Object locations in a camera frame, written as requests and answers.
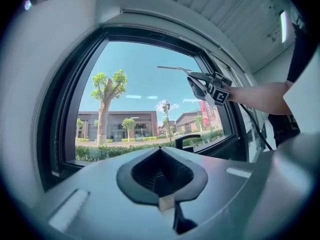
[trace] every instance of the human arm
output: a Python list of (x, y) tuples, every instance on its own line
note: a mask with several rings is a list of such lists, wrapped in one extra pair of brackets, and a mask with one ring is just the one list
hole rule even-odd
[(293, 85), (290, 81), (273, 82), (263, 86), (230, 87), (228, 100), (273, 115), (292, 115), (284, 100), (284, 94)]

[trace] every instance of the tree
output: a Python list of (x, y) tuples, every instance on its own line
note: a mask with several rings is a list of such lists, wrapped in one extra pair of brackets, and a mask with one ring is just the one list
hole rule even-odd
[(80, 118), (78, 118), (78, 119), (76, 120), (75, 142), (77, 142), (79, 129), (80, 129), (83, 125), (84, 125), (84, 122), (82, 122), (82, 121), (80, 120)]
[(91, 96), (100, 101), (96, 137), (96, 145), (99, 147), (106, 142), (107, 138), (107, 116), (110, 102), (113, 98), (118, 99), (126, 91), (127, 75), (120, 69), (113, 74), (112, 79), (107, 78), (104, 73), (98, 73), (92, 77), (92, 81), (96, 89), (91, 92)]
[(166, 137), (168, 138), (168, 120), (166, 119), (166, 118), (164, 118), (163, 120), (162, 120), (162, 123), (163, 123), (163, 126), (162, 126), (162, 129), (164, 129), (165, 130), (165, 135), (166, 135)]
[(197, 115), (195, 117), (195, 126), (201, 132), (203, 131), (203, 118), (202, 118), (202, 115)]
[(129, 132), (130, 132), (131, 129), (135, 128), (135, 125), (136, 125), (135, 120), (133, 120), (132, 118), (126, 118), (122, 122), (122, 127), (124, 129), (127, 129), (127, 131), (128, 131), (128, 142), (129, 142), (129, 139), (130, 139), (130, 133)]

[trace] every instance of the gray plastic surface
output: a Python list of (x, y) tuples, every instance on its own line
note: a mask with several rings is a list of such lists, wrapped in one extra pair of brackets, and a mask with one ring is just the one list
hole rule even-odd
[[(283, 230), (307, 204), (318, 180), (320, 133), (299, 135), (257, 163), (223, 160), (172, 149), (202, 166), (208, 184), (192, 201), (180, 203), (198, 226), (178, 235), (156, 206), (135, 204), (118, 189), (118, 168), (150, 149), (95, 162), (49, 191), (35, 207), (48, 220), (76, 189), (90, 192), (66, 234), (77, 239), (261, 239)], [(249, 178), (227, 168), (252, 172)]]

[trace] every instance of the window frame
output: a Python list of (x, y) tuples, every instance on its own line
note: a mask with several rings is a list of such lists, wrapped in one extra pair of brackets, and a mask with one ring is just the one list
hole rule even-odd
[[(39, 165), (45, 162), (46, 169), (56, 177), (66, 178), (80, 170), (90, 162), (77, 161), (75, 151), (76, 121), (81, 98), (88, 82), (90, 73), (98, 60), (101, 52), (109, 42), (131, 42), (159, 46), (193, 57), (200, 69), (205, 73), (218, 71), (222, 73), (216, 63), (201, 48), (161, 31), (155, 31), (139, 26), (101, 26), (87, 36), (58, 69), (49, 92), (45, 96), (41, 115), (44, 117), (49, 108), (52, 110), (52, 120), (38, 125), (38, 138), (45, 144), (38, 146)], [(227, 101), (224, 106), (218, 107), (223, 131), (226, 136), (196, 148), (195, 153), (205, 156), (235, 159), (228, 154), (236, 154), (238, 161), (248, 161), (248, 147), (244, 121), (239, 109), (232, 102)], [(45, 134), (44, 127), (49, 127), (50, 134)]]

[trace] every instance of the lamp post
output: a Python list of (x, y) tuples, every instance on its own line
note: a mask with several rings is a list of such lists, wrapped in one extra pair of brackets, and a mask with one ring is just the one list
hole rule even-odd
[(163, 109), (163, 112), (165, 112), (166, 121), (167, 121), (167, 128), (168, 128), (168, 131), (169, 131), (169, 137), (170, 137), (170, 141), (171, 141), (171, 132), (170, 132), (169, 115), (168, 115), (168, 111), (170, 109), (170, 103), (168, 101), (163, 103), (162, 109)]

